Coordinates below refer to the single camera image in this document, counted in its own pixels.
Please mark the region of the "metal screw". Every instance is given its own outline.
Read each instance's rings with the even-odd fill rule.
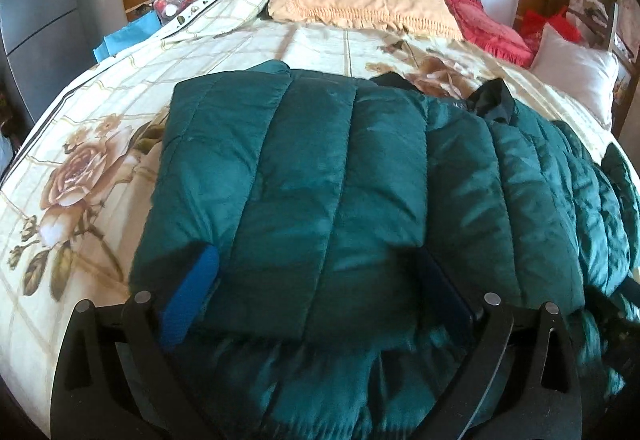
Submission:
[[[148,303],[149,301],[151,301],[151,292],[149,292],[148,290],[143,290],[142,292],[138,292],[133,299],[139,305],[143,305],[144,303]]]
[[[82,301],[76,305],[76,312],[79,314],[86,312],[89,309],[89,306],[91,306],[89,301],[87,299],[82,299]]]
[[[551,315],[558,315],[560,313],[560,309],[556,303],[552,303],[551,301],[545,305],[545,309]]]
[[[484,294],[484,300],[491,306],[498,306],[502,302],[500,296],[494,292],[487,292]]]

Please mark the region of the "quilted fabric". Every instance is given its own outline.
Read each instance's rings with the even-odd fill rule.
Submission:
[[[465,39],[498,59],[528,68],[533,52],[513,28],[491,19],[480,0],[445,0]]]
[[[270,61],[176,86],[130,285],[158,290],[193,243],[219,248],[175,359],[230,438],[403,438],[463,355],[420,296],[426,242],[508,302],[560,306],[589,416],[610,386],[582,287],[610,294],[637,263],[638,206],[615,147],[600,168],[520,103],[498,124]]]

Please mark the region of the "white cushion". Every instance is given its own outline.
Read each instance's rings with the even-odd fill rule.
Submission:
[[[618,59],[611,52],[565,41],[547,24],[530,71],[578,100],[605,130],[611,129],[613,87],[618,78]]]

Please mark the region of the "floral bedspread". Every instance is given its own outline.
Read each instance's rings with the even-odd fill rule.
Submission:
[[[595,160],[613,141],[577,101],[471,44],[276,23],[258,16],[267,1],[200,0],[148,41],[84,73],[53,102],[5,177],[0,373],[43,431],[74,306],[84,298],[100,306],[128,297],[179,81],[268,59],[364,78],[413,74],[429,90],[460,91],[502,77],[516,98],[567,121]]]

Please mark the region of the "red pillow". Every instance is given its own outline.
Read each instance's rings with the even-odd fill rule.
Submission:
[[[582,34],[580,31],[572,25],[565,17],[567,7],[564,7],[550,18],[540,16],[532,10],[527,10],[524,18],[522,19],[522,26],[520,27],[520,35],[523,37],[524,42],[527,44],[531,51],[535,54],[540,49],[540,42],[542,41],[542,31],[547,23],[551,25],[556,32],[558,32],[562,38],[572,43],[579,43],[582,41]]]
[[[465,39],[489,54],[524,68],[533,52],[513,28],[491,19],[480,0],[445,0]]]

